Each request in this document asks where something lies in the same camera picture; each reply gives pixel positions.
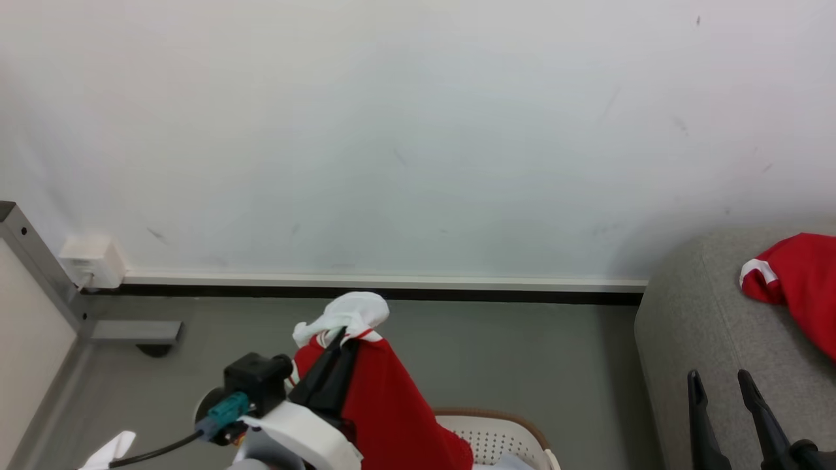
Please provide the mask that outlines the white perforated laundry basket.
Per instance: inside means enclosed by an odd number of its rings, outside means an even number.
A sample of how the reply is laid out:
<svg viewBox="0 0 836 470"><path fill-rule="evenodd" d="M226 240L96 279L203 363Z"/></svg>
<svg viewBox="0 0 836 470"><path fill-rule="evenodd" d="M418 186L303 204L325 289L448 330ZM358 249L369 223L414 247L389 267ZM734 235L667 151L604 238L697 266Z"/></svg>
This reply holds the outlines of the white perforated laundry basket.
<svg viewBox="0 0 836 470"><path fill-rule="evenodd" d="M495 470L513 455L532 470L562 470L545 434L534 423L485 409L436 408L437 422L471 447L474 463Z"/></svg>

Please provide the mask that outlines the small white cloth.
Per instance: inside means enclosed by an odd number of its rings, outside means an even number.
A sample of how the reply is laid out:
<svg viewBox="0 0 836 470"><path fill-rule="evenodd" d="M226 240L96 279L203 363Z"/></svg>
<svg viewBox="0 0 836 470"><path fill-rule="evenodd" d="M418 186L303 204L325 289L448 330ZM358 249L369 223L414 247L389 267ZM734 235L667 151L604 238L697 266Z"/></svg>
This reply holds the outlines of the small white cloth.
<svg viewBox="0 0 836 470"><path fill-rule="evenodd" d="M133 431L122 431L113 439L94 452L86 463L76 470L109 470L110 464L119 460L129 451L137 434Z"/></svg>

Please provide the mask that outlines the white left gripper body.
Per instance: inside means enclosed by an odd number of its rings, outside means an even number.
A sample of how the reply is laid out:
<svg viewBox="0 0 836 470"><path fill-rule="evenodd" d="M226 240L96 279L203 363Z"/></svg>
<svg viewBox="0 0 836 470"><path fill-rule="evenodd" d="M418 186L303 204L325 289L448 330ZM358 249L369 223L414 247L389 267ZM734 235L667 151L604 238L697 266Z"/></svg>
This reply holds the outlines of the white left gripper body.
<svg viewBox="0 0 836 470"><path fill-rule="evenodd" d="M341 431L301 405L285 401L249 426L239 470L361 470L361 453Z"/></svg>

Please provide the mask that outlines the red and white garment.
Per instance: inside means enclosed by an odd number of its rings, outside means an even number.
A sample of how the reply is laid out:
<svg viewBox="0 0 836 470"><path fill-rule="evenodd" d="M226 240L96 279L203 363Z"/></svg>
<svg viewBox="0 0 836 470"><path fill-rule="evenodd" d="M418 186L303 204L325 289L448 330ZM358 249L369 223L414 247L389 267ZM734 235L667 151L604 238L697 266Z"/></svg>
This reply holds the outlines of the red and white garment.
<svg viewBox="0 0 836 470"><path fill-rule="evenodd" d="M315 321L298 323L293 339L299 351L316 334L346 327L346 339L359 340L343 414L355 423L362 470L472 470L469 444L437 422L405 366L378 333L388 317L389 306L378 294L348 292L328 304ZM295 363L287 384L295 386L296 378Z"/></svg>

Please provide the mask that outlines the dark and white baseboard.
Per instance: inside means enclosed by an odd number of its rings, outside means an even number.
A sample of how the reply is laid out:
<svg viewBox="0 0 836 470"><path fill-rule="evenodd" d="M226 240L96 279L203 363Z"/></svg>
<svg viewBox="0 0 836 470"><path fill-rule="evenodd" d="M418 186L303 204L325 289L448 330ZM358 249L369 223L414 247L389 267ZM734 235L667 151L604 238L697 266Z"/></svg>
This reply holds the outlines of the dark and white baseboard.
<svg viewBox="0 0 836 470"><path fill-rule="evenodd" d="M87 296L165 298L335 298L376 292L386 300L638 306L647 279L523 279L400 275L164 274L129 271L116 288Z"/></svg>

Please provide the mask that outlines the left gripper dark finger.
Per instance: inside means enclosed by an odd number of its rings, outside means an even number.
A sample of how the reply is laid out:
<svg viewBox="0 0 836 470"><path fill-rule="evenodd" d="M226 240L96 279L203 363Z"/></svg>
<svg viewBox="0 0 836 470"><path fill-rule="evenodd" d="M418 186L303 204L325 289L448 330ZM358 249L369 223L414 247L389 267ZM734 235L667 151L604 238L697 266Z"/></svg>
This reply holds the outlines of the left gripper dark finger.
<svg viewBox="0 0 836 470"><path fill-rule="evenodd" d="M289 397L299 405L343 405L347 396L346 327L316 334L295 356L298 378Z"/></svg>
<svg viewBox="0 0 836 470"><path fill-rule="evenodd" d="M316 411L333 426L346 425L342 411L358 353L358 339L348 339L344 344L335 340L317 361L321 366L317 378Z"/></svg>

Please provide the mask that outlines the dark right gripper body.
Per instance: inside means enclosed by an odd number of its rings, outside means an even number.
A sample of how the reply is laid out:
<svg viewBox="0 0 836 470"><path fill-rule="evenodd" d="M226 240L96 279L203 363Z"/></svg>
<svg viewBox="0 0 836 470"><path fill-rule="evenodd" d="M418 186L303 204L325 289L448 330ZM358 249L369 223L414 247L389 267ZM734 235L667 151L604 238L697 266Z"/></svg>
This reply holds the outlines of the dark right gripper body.
<svg viewBox="0 0 836 470"><path fill-rule="evenodd" d="M817 445L808 439L792 444L790 455L798 470L836 470L836 451L820 451Z"/></svg>

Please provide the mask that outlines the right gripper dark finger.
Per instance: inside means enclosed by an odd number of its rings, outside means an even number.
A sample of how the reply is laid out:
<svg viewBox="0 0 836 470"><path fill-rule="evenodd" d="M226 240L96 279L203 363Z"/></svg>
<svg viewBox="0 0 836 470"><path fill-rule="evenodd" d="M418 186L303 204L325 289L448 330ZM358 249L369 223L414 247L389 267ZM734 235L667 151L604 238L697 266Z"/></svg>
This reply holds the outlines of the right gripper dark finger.
<svg viewBox="0 0 836 470"><path fill-rule="evenodd" d="M752 415L762 453L761 470L800 470L792 458L791 443L765 402L752 375L738 371L738 382L745 407Z"/></svg>
<svg viewBox="0 0 836 470"><path fill-rule="evenodd" d="M689 371L686 381L693 470L732 470L716 440L707 412L707 393L699 372L696 369Z"/></svg>

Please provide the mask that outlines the red garment white cuff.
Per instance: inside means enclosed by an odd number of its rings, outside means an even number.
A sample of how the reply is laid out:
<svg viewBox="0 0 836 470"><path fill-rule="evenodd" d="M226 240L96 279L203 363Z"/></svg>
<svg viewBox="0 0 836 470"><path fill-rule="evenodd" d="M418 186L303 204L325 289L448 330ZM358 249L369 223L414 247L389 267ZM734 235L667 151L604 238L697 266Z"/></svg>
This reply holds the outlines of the red garment white cuff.
<svg viewBox="0 0 836 470"><path fill-rule="evenodd" d="M745 262L743 294L785 306L797 327L836 363L836 237L799 233Z"/></svg>

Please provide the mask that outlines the white wall socket box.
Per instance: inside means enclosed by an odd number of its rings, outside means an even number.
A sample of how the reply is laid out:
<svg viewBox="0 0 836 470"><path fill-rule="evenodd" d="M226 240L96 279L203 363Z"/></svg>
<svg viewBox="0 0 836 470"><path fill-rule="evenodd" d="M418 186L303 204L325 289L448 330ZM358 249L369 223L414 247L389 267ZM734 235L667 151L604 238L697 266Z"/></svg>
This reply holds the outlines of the white wall socket box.
<svg viewBox="0 0 836 470"><path fill-rule="evenodd" d="M69 238L59 252L77 291L116 289L121 286L127 268L116 241L111 237Z"/></svg>

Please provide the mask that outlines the beige panel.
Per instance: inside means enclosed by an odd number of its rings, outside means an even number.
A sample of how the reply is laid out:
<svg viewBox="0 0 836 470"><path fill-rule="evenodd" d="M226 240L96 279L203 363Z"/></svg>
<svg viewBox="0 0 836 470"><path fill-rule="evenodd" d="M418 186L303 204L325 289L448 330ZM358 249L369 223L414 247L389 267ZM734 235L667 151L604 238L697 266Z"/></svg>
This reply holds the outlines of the beige panel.
<svg viewBox="0 0 836 470"><path fill-rule="evenodd" d="M0 467L24 438L76 333L0 238Z"/></svg>

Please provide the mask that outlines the white clothing item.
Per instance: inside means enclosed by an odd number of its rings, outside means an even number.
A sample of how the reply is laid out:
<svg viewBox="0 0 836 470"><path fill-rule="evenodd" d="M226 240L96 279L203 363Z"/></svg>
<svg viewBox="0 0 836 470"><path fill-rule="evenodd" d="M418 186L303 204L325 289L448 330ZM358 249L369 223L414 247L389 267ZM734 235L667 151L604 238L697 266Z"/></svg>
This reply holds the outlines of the white clothing item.
<svg viewBox="0 0 836 470"><path fill-rule="evenodd" d="M535 470L535 468L511 453L504 453L496 463L474 464L472 470Z"/></svg>

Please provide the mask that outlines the grey fabric sofa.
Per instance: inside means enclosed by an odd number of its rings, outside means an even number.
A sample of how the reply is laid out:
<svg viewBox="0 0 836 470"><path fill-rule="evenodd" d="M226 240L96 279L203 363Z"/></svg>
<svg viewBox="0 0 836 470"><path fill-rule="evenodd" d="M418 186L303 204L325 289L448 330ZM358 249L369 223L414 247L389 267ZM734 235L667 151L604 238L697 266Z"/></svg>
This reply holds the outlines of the grey fabric sofa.
<svg viewBox="0 0 836 470"><path fill-rule="evenodd" d="M734 470L760 470L762 461L740 369L750 372L791 441L836 450L836 363L788 310L739 288L744 262L800 232L836 235L836 223L726 227L674 250L651 277L635 339L667 470L692 470L686 377L693 369Z"/></svg>

